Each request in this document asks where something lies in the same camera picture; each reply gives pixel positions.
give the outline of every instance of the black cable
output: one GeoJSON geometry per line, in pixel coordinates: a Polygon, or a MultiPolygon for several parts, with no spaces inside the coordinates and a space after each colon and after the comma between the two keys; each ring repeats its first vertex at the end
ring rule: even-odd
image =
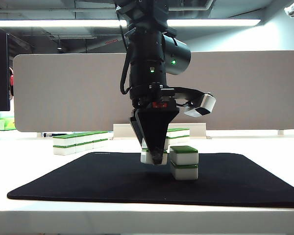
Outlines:
{"type": "Polygon", "coordinates": [[[132,48],[132,45],[129,44],[128,45],[128,50],[127,50],[127,53],[126,53],[126,57],[125,57],[123,70],[122,70],[121,81],[120,81],[120,91],[121,91],[122,94],[127,94],[128,91],[132,87],[131,86],[131,81],[130,81],[129,87],[126,90],[124,90],[124,84],[125,84],[125,81],[126,81],[127,71],[128,71],[129,64],[131,62],[132,55],[133,55],[133,48],[132,48]]]}
{"type": "Polygon", "coordinates": [[[74,9],[76,9],[76,1],[74,0],[74,9]]]}
{"type": "Polygon", "coordinates": [[[245,15],[245,14],[252,13],[252,12],[255,12],[255,11],[259,11],[259,10],[261,10],[261,8],[258,8],[256,10],[252,10],[252,11],[243,12],[241,14],[237,14],[237,15],[234,15],[234,16],[230,16],[229,18],[236,17],[236,16],[241,16],[241,15],[245,15]]]}
{"type": "MultiPolygon", "coordinates": [[[[116,3],[114,3],[115,7],[116,7],[116,14],[117,14],[117,18],[118,18],[118,21],[120,21],[120,15],[119,13],[117,12],[117,7],[118,5],[116,3]]],[[[124,44],[124,48],[125,50],[127,51],[127,45],[126,45],[126,41],[125,41],[125,37],[124,37],[124,33],[123,33],[123,28],[122,28],[122,25],[120,23],[120,31],[121,31],[121,36],[122,36],[122,41],[123,41],[123,44],[124,44]]]]}

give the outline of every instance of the white partition panel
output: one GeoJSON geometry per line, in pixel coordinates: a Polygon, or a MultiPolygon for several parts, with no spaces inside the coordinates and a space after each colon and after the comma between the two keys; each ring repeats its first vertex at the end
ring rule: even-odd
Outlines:
{"type": "MultiPolygon", "coordinates": [[[[119,90],[124,54],[34,54],[14,60],[15,120],[20,131],[112,130],[128,123],[129,95],[119,90]]],[[[294,129],[294,51],[193,52],[170,86],[212,92],[213,113],[173,122],[208,130],[294,129]]]]}

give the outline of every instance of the wall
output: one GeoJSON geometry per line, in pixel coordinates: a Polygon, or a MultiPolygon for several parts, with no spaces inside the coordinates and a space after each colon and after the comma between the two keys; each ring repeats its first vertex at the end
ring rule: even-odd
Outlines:
{"type": "Polygon", "coordinates": [[[283,8],[264,25],[186,41],[191,51],[294,50],[294,19],[283,8]]]}

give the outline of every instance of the ceiling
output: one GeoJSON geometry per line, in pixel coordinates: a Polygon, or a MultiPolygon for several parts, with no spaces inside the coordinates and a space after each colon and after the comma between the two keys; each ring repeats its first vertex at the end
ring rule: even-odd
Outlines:
{"type": "MultiPolygon", "coordinates": [[[[170,19],[226,19],[243,17],[260,19],[262,9],[275,0],[170,0],[170,19]],[[207,10],[192,10],[188,7],[207,10]]],[[[115,19],[112,0],[0,0],[1,20],[24,19],[115,19]]],[[[214,34],[232,27],[177,28],[178,39],[185,41],[214,34]]],[[[65,52],[121,52],[118,28],[5,28],[13,35],[12,54],[57,53],[58,39],[65,52]]]]}

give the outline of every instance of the black mouse pad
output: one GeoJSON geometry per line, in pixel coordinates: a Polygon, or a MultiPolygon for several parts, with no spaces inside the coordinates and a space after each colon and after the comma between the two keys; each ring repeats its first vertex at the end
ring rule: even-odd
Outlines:
{"type": "Polygon", "coordinates": [[[243,155],[199,154],[198,180],[140,153],[88,153],[8,193],[10,199],[294,208],[294,187],[243,155]]]}

